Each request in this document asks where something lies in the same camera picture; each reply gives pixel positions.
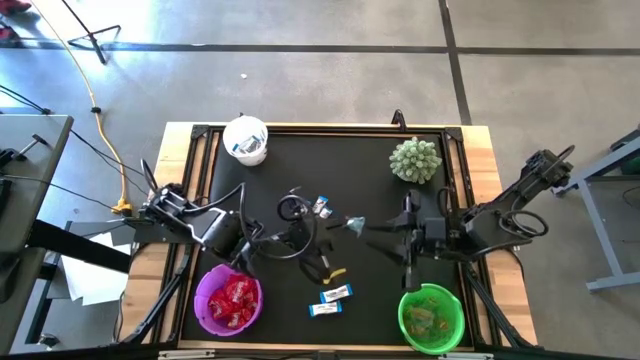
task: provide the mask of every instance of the red snack bag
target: red snack bag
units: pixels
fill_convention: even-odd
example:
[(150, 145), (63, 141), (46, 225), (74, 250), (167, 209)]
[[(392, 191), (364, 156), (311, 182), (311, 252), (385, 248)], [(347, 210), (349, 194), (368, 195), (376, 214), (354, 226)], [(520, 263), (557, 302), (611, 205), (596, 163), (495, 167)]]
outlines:
[(243, 306), (246, 309), (251, 310), (253, 314), (258, 308), (258, 289), (254, 286), (251, 290), (247, 291), (243, 298)]
[(227, 296), (227, 300), (239, 309), (242, 306), (244, 295), (251, 290), (253, 285), (253, 279), (248, 276), (234, 274), (229, 276), (227, 283), (224, 285), (224, 293)]
[(244, 319), (244, 321), (248, 322), (249, 320), (251, 320), (251, 317), (253, 316), (253, 311), (249, 310), (247, 308), (244, 308), (244, 309), (240, 310), (240, 314), (242, 315), (242, 319)]
[(213, 295), (209, 298), (209, 307), (213, 312), (213, 318), (216, 320), (228, 316), (234, 311), (233, 304), (227, 300), (222, 289), (213, 292)]
[(229, 320), (227, 327), (229, 329), (239, 329), (246, 323), (247, 321), (242, 317), (242, 314), (240, 312), (235, 312), (231, 315), (231, 320)]

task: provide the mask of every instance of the white cup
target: white cup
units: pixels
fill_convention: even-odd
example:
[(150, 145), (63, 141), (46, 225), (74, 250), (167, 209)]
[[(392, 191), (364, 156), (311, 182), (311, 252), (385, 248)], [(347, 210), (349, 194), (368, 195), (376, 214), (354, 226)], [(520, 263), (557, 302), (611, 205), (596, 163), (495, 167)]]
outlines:
[[(231, 120), (222, 132), (222, 142), (229, 155), (245, 166), (256, 166), (267, 157), (267, 139), (269, 132), (262, 120), (242, 115)], [(258, 148), (249, 153), (242, 151), (242, 144), (258, 142)]]

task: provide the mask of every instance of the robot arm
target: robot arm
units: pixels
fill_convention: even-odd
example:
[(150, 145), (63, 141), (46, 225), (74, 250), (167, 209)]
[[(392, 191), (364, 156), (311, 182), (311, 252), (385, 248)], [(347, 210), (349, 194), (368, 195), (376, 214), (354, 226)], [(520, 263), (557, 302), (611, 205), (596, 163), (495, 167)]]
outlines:
[[(322, 260), (319, 263), (322, 266), (312, 268), (316, 276), (311, 277), (311, 272), (305, 272), (314, 282), (326, 279), (331, 274), (324, 256), (326, 251), (331, 250), (327, 226), (323, 219), (311, 211), (311, 204), (294, 193), (296, 189), (283, 196), (277, 205), (278, 214), (289, 223), (288, 229), (265, 237), (263, 224), (245, 213), (244, 183), (215, 202), (200, 206), (185, 199), (180, 185), (168, 184), (158, 188), (144, 160), (142, 168), (154, 194), (140, 210), (144, 220), (130, 222), (136, 228), (140, 242), (163, 239), (165, 243), (197, 243), (202, 251), (254, 277), (250, 261), (254, 254), (274, 260), (297, 259), (301, 261), (301, 268), (302, 262), (316, 265), (319, 262), (312, 260)], [(218, 207), (236, 194), (240, 197), (238, 211), (226, 211)], [(280, 246), (288, 247), (291, 253), (272, 254), (262, 246), (266, 242), (278, 242)]]
[[(415, 271), (418, 256), (473, 262), (492, 251), (529, 244), (534, 237), (545, 235), (548, 226), (542, 217), (523, 208), (540, 192), (567, 184), (572, 165), (564, 160), (573, 149), (570, 146), (559, 155), (549, 150), (536, 152), (526, 161), (515, 183), (493, 201), (474, 205), (460, 216), (419, 219), (420, 197), (411, 190), (402, 201), (398, 217), (384, 226), (367, 227), (402, 233), (402, 242), (368, 243), (405, 268), (402, 287), (407, 291), (420, 289)], [(542, 229), (522, 224), (517, 215), (536, 219)]]

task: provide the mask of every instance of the wire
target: wire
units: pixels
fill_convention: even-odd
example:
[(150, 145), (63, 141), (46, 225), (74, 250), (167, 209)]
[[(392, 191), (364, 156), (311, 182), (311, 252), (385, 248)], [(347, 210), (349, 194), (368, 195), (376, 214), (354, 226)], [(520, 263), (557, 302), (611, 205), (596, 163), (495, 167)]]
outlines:
[(127, 226), (127, 223), (122, 222), (122, 223), (120, 223), (120, 224), (118, 224), (118, 225), (116, 225), (114, 227), (108, 228), (108, 229), (104, 229), (104, 230), (100, 230), (100, 231), (96, 231), (96, 232), (92, 232), (92, 233), (88, 233), (88, 234), (82, 234), (82, 235), (79, 235), (79, 236), (88, 237), (88, 236), (93, 236), (93, 235), (99, 235), (99, 234), (111, 232), (111, 231), (119, 229), (119, 228), (121, 228), (123, 226)]
[(229, 200), (233, 195), (235, 195), (236, 193), (238, 193), (238, 191), (244, 191), (244, 183), (241, 183), (240, 185), (236, 186), (235, 189), (231, 190), (227, 195), (221, 197), (220, 199), (209, 203), (205, 206), (201, 206), (195, 209), (187, 209), (184, 211), (185, 214), (189, 214), (189, 215), (198, 215), (198, 214), (202, 214), (204, 212), (207, 212), (209, 209), (214, 208), (220, 204), (222, 204), (223, 202)]
[(29, 100), (25, 101), (25, 100), (19, 99), (19, 98), (15, 97), (15, 96), (11, 95), (11, 94), (10, 94), (10, 93), (8, 93), (8, 92), (6, 92), (6, 91), (4, 91), (4, 90), (1, 90), (1, 89), (0, 89), (0, 92), (1, 92), (1, 93), (3, 93), (3, 94), (5, 94), (5, 95), (7, 95), (7, 96), (8, 96), (8, 97), (10, 97), (10, 98), (12, 98), (13, 100), (15, 100), (15, 101), (17, 101), (17, 102), (19, 102), (19, 103), (23, 104), (23, 105), (27, 105), (27, 106), (29, 106), (29, 107), (32, 107), (32, 108), (34, 108), (34, 109), (36, 109), (36, 110), (40, 111), (41, 113), (44, 113), (44, 112), (45, 112), (45, 110), (44, 110), (43, 108), (41, 108), (40, 106), (38, 106), (37, 104), (34, 104), (34, 103), (31, 103), (31, 102), (28, 102)]
[(302, 217), (301, 214), (297, 214), (294, 213), (293, 216), (285, 216), (285, 214), (282, 212), (282, 206), (284, 204), (286, 204), (287, 202), (285, 201), (278, 201), (278, 206), (276, 208), (276, 212), (278, 213), (278, 217), (280, 217), (280, 219), (284, 220), (284, 221), (296, 221), (296, 220), (300, 220), (300, 218)]
[(189, 214), (189, 215), (198, 215), (201, 214), (203, 212), (208, 211), (209, 209), (222, 204), (223, 202), (229, 200), (233, 195), (237, 194), (238, 192), (240, 192), (240, 210), (239, 212), (239, 216), (240, 216), (240, 228), (242, 229), (242, 235), (245, 237), (245, 239), (247, 239), (247, 241), (249, 242), (249, 245), (251, 247), (253, 247), (254, 249), (256, 249), (256, 252), (258, 252), (260, 255), (263, 255), (269, 259), (273, 259), (273, 260), (290, 260), (290, 259), (294, 259), (300, 255), (302, 255), (305, 251), (307, 251), (307, 249), (309, 248), (309, 246), (311, 245), (312, 242), (315, 241), (316, 238), (316, 234), (318, 232), (318, 221), (315, 218), (315, 215), (313, 215), (313, 212), (311, 211), (311, 204), (309, 204), (309, 202), (298, 196), (295, 194), (288, 194), (285, 195), (284, 197), (282, 197), (280, 199), (280, 201), (278, 202), (278, 214), (281, 213), (281, 207), (282, 205), (290, 200), (294, 200), (299, 202), (300, 204), (303, 205), (303, 208), (306, 210), (306, 213), (311, 214), (313, 217), (313, 222), (312, 222), (312, 227), (311, 227), (311, 233), (309, 235), (309, 240), (306, 242), (305, 246), (302, 247), (301, 250), (294, 252), (293, 254), (290, 255), (274, 255), (274, 254), (270, 254), (268, 252), (263, 251), (260, 246), (256, 243), (256, 239), (254, 239), (254, 237), (259, 236), (259, 232), (256, 232), (254, 234), (251, 234), (249, 232), (249, 229), (247, 229), (247, 221), (245, 218), (245, 198), (246, 198), (246, 193), (245, 193), (245, 183), (240, 183), (240, 185), (236, 186), (235, 189), (231, 190), (228, 194), (224, 195), (223, 197), (221, 197), (220, 199), (209, 203), (205, 206), (201, 206), (195, 209), (187, 209), (184, 210), (185, 214)]
[(140, 159), (140, 166), (142, 167), (142, 172), (144, 179), (147, 181), (147, 185), (154, 193), (158, 192), (158, 183), (156, 182), (155, 176), (151, 172), (151, 168), (149, 168), (149, 164), (145, 159)]
[(448, 187), (443, 187), (440, 190), (438, 190), (438, 193), (436, 194), (436, 200), (438, 202), (438, 211), (440, 211), (440, 215), (442, 216), (447, 216), (447, 209), (449, 208), (449, 194), (451, 193), (451, 191), (449, 190)]
[(26, 97), (22, 96), (21, 94), (9, 89), (6, 86), (0, 85), (0, 91), (2, 91), (4, 94), (6, 94), (7, 96), (12, 97), (13, 99), (20, 101), (21, 103), (25, 104), (25, 105), (31, 105), (35, 108), (37, 108), (38, 110), (43, 110), (42, 107), (40, 107), (38, 104), (34, 103), (33, 101), (27, 99)]
[(42, 179), (36, 179), (36, 178), (32, 178), (32, 177), (27, 177), (27, 176), (16, 176), (16, 175), (0, 175), (0, 177), (4, 177), (4, 178), (8, 178), (8, 179), (16, 179), (16, 180), (30, 180), (30, 181), (37, 181), (37, 182), (40, 182), (40, 183), (43, 183), (43, 184), (47, 184), (47, 185), (49, 185), (49, 186), (53, 186), (53, 187), (58, 188), (58, 189), (60, 189), (60, 190), (62, 190), (62, 191), (66, 191), (66, 192), (68, 192), (68, 193), (70, 193), (70, 194), (73, 194), (73, 195), (75, 195), (75, 196), (81, 197), (81, 198), (83, 198), (83, 199), (85, 199), (85, 200), (87, 200), (87, 201), (94, 202), (94, 203), (96, 203), (96, 204), (99, 204), (99, 205), (102, 205), (102, 206), (106, 207), (106, 208), (107, 208), (107, 209), (109, 209), (109, 210), (112, 210), (112, 207), (111, 207), (111, 206), (109, 206), (109, 205), (107, 205), (107, 204), (103, 203), (102, 201), (99, 201), (99, 200), (96, 200), (96, 199), (92, 199), (92, 198), (90, 198), (90, 197), (86, 197), (86, 196), (84, 196), (84, 195), (82, 195), (82, 194), (78, 194), (77, 192), (74, 192), (74, 191), (71, 191), (71, 190), (69, 190), (69, 189), (63, 188), (63, 187), (62, 187), (62, 186), (60, 186), (60, 185), (56, 185), (56, 184), (50, 183), (50, 182), (48, 182), (48, 181), (44, 181), (44, 180), (42, 180)]
[(518, 263), (518, 266), (520, 266), (520, 273), (522, 274), (522, 281), (524, 282), (524, 265), (522, 265), (522, 260), (520, 259), (520, 256), (518, 256), (518, 254), (516, 254), (516, 252), (513, 250), (513, 248), (506, 248), (505, 250), (507, 250), (507, 252), (509, 254), (511, 254), (511, 256), (514, 258), (514, 260)]
[(115, 167), (114, 165), (112, 165), (111, 163), (109, 163), (107, 161), (107, 159), (105, 159), (102, 155), (97, 154), (98, 156), (100, 156), (100, 158), (105, 162), (105, 164), (109, 165), (110, 168), (114, 169), (115, 171), (118, 172), (118, 174), (124, 176), (125, 179), (127, 179), (127, 181), (129, 181), (129, 183), (133, 186), (135, 186), (138, 191), (140, 191), (144, 196), (148, 196), (149, 193), (145, 192), (144, 190), (142, 190), (142, 188), (140, 187), (140, 185), (136, 184), (135, 182), (133, 182), (133, 180), (131, 180), (131, 178), (129, 178), (126, 174), (120, 172), (120, 169), (118, 169), (117, 167)]
[[(532, 227), (522, 225), (519, 222), (514, 221), (516, 215), (527, 215), (538, 220), (540, 224), (542, 224), (542, 230), (537, 231)], [(510, 225), (509, 222), (515, 225), (516, 229), (519, 230), (520, 232), (509, 229), (507, 227), (508, 225)], [(528, 210), (511, 210), (511, 211), (505, 212), (500, 216), (500, 219), (498, 220), (498, 226), (500, 226), (502, 230), (508, 232), (509, 234), (512, 234), (527, 240), (532, 237), (544, 236), (549, 232), (549, 224), (547, 224), (547, 222), (542, 218), (542, 216)]]
[(124, 164), (124, 163), (119, 162), (118, 160), (116, 160), (116, 159), (114, 159), (114, 158), (110, 157), (109, 155), (107, 155), (107, 154), (103, 153), (102, 151), (100, 151), (100, 150), (96, 149), (96, 147), (95, 147), (95, 146), (91, 145), (87, 140), (85, 140), (82, 136), (80, 136), (80, 134), (78, 134), (77, 132), (73, 131), (73, 129), (71, 129), (71, 133), (72, 133), (73, 135), (75, 135), (75, 136), (78, 138), (78, 140), (80, 140), (81, 142), (83, 142), (84, 144), (86, 144), (87, 146), (89, 146), (89, 147), (91, 148), (91, 150), (93, 150), (93, 151), (94, 151), (98, 156), (100, 156), (100, 158), (102, 159), (102, 161), (104, 161), (107, 165), (109, 165), (109, 167), (111, 167), (112, 169), (114, 169), (115, 171), (117, 171), (121, 176), (124, 176), (124, 178), (125, 178), (125, 179), (127, 179), (127, 181), (129, 181), (129, 183), (131, 183), (131, 185), (135, 186), (135, 187), (136, 187), (136, 188), (137, 188), (137, 189), (138, 189), (138, 190), (139, 190), (139, 191), (140, 191), (144, 196), (149, 195), (147, 192), (145, 192), (144, 190), (142, 190), (142, 188), (140, 187), (140, 185), (136, 184), (133, 180), (131, 180), (131, 178), (129, 178), (129, 177), (127, 176), (127, 174), (125, 174), (125, 173), (121, 172), (121, 171), (120, 171), (120, 169), (118, 169), (117, 167), (115, 167), (115, 166), (113, 166), (111, 163), (109, 163), (109, 162), (107, 161), (107, 159), (109, 159), (109, 160), (111, 160), (111, 161), (113, 161), (113, 162), (116, 162), (116, 163), (120, 164), (121, 166), (124, 166), (124, 167), (125, 167), (125, 168), (127, 168), (127, 169), (131, 169), (131, 170), (133, 170), (134, 172), (136, 172), (136, 173), (138, 173), (138, 174), (140, 174), (140, 175), (143, 175), (143, 176), (144, 176), (144, 174), (143, 174), (143, 173), (141, 173), (140, 171), (138, 171), (138, 170), (136, 170), (136, 169), (134, 169), (134, 168), (132, 168), (132, 167), (130, 167), (130, 166), (128, 166), (128, 165), (126, 165), (126, 164)]
[[(136, 257), (140, 254), (140, 251), (142, 249), (144, 249), (147, 245), (149, 245), (148, 243), (136, 243), (136, 242), (132, 242), (131, 243), (131, 259), (129, 260), (129, 270), (131, 270), (131, 265), (133, 264), (133, 261), (136, 259)], [(111, 332), (111, 340), (112, 342), (118, 342), (118, 338), (120, 338), (120, 333), (122, 332), (122, 325), (124, 323), (124, 314), (122, 312), (122, 301), (124, 300), (124, 291), (122, 291), (122, 293), (120, 294), (120, 298), (118, 299), (118, 317), (116, 317), (116, 321), (113, 323), (113, 331)]]
[(640, 210), (640, 207), (638, 207), (637, 205), (634, 205), (633, 203), (631, 203), (631, 201), (629, 201), (629, 199), (627, 198), (627, 194), (640, 189), (640, 186), (635, 186), (632, 187), (631, 189), (627, 189), (622, 193), (622, 200), (625, 202), (625, 204), (631, 206), (632, 208), (636, 209), (636, 210)]
[(127, 168), (127, 169), (129, 169), (129, 170), (133, 171), (134, 173), (136, 173), (136, 174), (138, 174), (138, 175), (140, 175), (140, 176), (144, 176), (144, 174), (143, 174), (140, 170), (138, 170), (138, 169), (136, 169), (136, 168), (134, 168), (134, 167), (131, 167), (131, 166), (129, 166), (129, 165), (127, 165), (127, 164), (125, 164), (125, 163), (122, 163), (122, 162), (120, 162), (120, 161), (118, 161), (118, 160), (116, 160), (116, 159), (112, 158), (111, 156), (109, 156), (109, 155), (107, 155), (107, 154), (103, 153), (102, 151), (100, 151), (100, 150), (96, 149), (96, 147), (95, 147), (95, 146), (91, 145), (91, 143), (90, 143), (90, 142), (88, 142), (87, 140), (85, 140), (85, 139), (84, 139), (82, 136), (80, 136), (80, 134), (78, 134), (77, 132), (73, 131), (73, 129), (71, 129), (71, 133), (72, 133), (73, 135), (75, 135), (75, 137), (77, 137), (77, 138), (78, 138), (78, 140), (80, 140), (80, 141), (82, 141), (83, 143), (85, 143), (87, 146), (89, 146), (93, 151), (95, 151), (95, 152), (96, 152), (96, 153), (98, 153), (99, 155), (101, 155), (101, 156), (103, 156), (103, 157), (106, 157), (107, 159), (109, 159), (109, 160), (111, 160), (111, 161), (113, 161), (113, 162), (115, 162), (115, 163), (118, 163), (118, 164), (120, 164), (120, 165), (124, 166), (125, 168)]
[[(248, 234), (247, 231), (247, 225), (244, 222), (244, 183), (242, 183), (241, 185), (243, 185), (242, 187), (242, 191), (240, 192), (240, 227), (242, 228), (242, 233), (245, 235)], [(312, 226), (311, 226), (311, 234), (309, 234), (309, 240), (307, 240), (306, 244), (302, 247), (301, 250), (299, 250), (298, 252), (295, 252), (293, 254), (290, 255), (273, 255), (273, 254), (269, 254), (266, 253), (264, 251), (262, 251), (260, 249), (259, 246), (256, 245), (256, 243), (253, 241), (253, 239), (251, 237), (248, 238), (249, 240), (249, 244), (251, 246), (253, 246), (256, 251), (258, 253), (260, 253), (261, 255), (268, 257), (270, 259), (274, 259), (274, 260), (290, 260), (290, 259), (294, 259), (297, 258), (298, 256), (302, 255), (303, 253), (305, 253), (307, 251), (307, 249), (309, 248), (309, 246), (311, 246), (311, 243), (313, 243), (316, 239), (316, 235), (318, 233), (318, 220), (316, 220), (315, 214), (313, 213), (313, 211), (311, 210), (311, 204), (304, 198), (295, 195), (295, 194), (288, 194), (283, 196), (280, 201), (278, 201), (278, 208), (280, 208), (281, 204), (289, 201), (289, 200), (295, 200), (300, 202), (300, 204), (303, 206), (303, 214), (306, 212), (307, 214), (311, 215), (311, 219), (312, 219)]]
[(33, 4), (33, 7), (40, 13), (42, 20), (44, 20), (44, 22), (46, 22), (47, 25), (51, 28), (51, 31), (53, 31), (53, 33), (56, 35), (60, 43), (64, 46), (65, 50), (67, 50), (67, 53), (69, 53), (69, 56), (71, 56), (71, 59), (73, 59), (73, 62), (75, 63), (76, 68), (78, 69), (78, 71), (80, 72), (80, 75), (82, 76), (82, 80), (84, 80), (84, 84), (87, 88), (87, 91), (89, 92), (89, 98), (91, 99), (91, 104), (93, 106), (91, 108), (91, 112), (96, 117), (96, 124), (98, 125), (98, 132), (100, 133), (100, 137), (102, 138), (104, 143), (107, 145), (109, 150), (111, 150), (111, 153), (116, 158), (116, 160), (118, 160), (118, 163), (120, 164), (120, 172), (122, 174), (121, 176), (122, 192), (120, 194), (120, 200), (118, 200), (118, 205), (112, 207), (111, 211), (114, 213), (122, 213), (123, 211), (130, 211), (132, 210), (132, 207), (131, 207), (131, 204), (129, 204), (129, 202), (127, 201), (127, 181), (124, 176), (124, 173), (125, 173), (124, 166), (122, 164), (122, 160), (120, 160), (120, 156), (118, 156), (118, 153), (116, 152), (115, 148), (113, 147), (113, 145), (111, 144), (107, 136), (104, 134), (104, 130), (102, 129), (102, 116), (100, 115), (100, 108), (97, 105), (96, 97), (93, 93), (93, 90), (91, 89), (91, 84), (89, 84), (89, 79), (87, 79), (87, 75), (85, 75), (84, 71), (82, 70), (80, 63), (71, 52), (69, 45), (67, 45), (67, 43), (62, 39), (62, 37), (60, 37), (60, 34), (58, 34), (56, 29), (51, 25), (51, 23), (46, 18), (44, 13), (38, 7), (37, 2), (33, 0), (31, 1), (31, 4)]

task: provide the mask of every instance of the white paper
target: white paper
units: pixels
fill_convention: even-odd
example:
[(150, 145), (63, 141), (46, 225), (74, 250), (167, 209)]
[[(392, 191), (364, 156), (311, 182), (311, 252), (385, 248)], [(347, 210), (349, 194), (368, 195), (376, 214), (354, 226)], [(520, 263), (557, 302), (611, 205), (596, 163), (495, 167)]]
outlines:
[[(111, 233), (103, 233), (89, 240), (127, 255), (131, 254), (129, 245), (113, 246)], [(62, 256), (62, 262), (71, 300), (83, 298), (82, 305), (118, 300), (127, 286), (128, 274), (91, 265), (68, 256)]]

